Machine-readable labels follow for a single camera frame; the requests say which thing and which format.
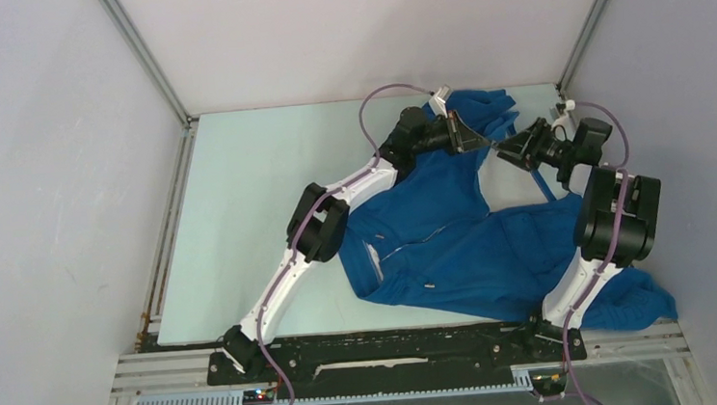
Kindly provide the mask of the blue zip-up jacket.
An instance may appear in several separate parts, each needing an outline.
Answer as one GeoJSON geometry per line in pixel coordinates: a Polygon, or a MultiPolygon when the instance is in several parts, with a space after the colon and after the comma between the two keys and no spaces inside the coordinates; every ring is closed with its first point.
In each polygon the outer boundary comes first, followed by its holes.
{"type": "Polygon", "coordinates": [[[479,179],[488,156],[426,152],[352,211],[338,256],[358,298],[508,322],[540,307],[575,257],[584,200],[568,193],[493,210],[479,179]]]}

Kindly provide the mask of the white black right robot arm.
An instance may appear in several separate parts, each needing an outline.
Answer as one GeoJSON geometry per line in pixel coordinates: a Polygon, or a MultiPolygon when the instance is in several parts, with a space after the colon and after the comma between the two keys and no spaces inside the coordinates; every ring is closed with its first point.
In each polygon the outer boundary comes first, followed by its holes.
{"type": "Polygon", "coordinates": [[[553,327],[563,334],[578,330],[606,284],[653,248],[661,181],[600,162],[612,131],[609,122],[584,118],[572,138],[561,139],[556,124],[538,118],[492,147],[498,157],[525,171],[551,166],[558,182],[582,200],[573,234],[576,253],[544,297],[542,322],[521,335],[522,349],[534,360],[546,360],[559,349],[561,337],[553,327]]]}

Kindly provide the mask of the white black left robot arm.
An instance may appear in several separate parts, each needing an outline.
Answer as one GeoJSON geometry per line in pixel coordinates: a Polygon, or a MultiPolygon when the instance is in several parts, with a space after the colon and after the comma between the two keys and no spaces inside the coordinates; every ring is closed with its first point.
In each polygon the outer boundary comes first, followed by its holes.
{"type": "Polygon", "coordinates": [[[230,371],[245,382],[264,375],[266,345],[275,336],[286,302],[303,273],[340,250],[351,211],[407,178],[421,154],[441,150],[462,155],[491,145],[454,110],[440,106],[429,119],[421,108],[410,106],[363,168],[327,186],[309,183],[288,223],[275,275],[250,311],[222,336],[230,371]]]}

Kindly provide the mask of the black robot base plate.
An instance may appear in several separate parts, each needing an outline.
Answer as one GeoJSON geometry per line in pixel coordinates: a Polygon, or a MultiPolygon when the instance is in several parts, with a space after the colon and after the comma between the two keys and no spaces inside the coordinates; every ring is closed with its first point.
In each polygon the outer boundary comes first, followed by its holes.
{"type": "Polygon", "coordinates": [[[209,386],[281,384],[276,397],[375,391],[433,391],[507,384],[519,370],[556,370],[585,360],[579,331],[563,336],[538,324],[480,323],[332,336],[284,337],[269,346],[270,363],[239,374],[221,349],[209,357],[209,386]]]}

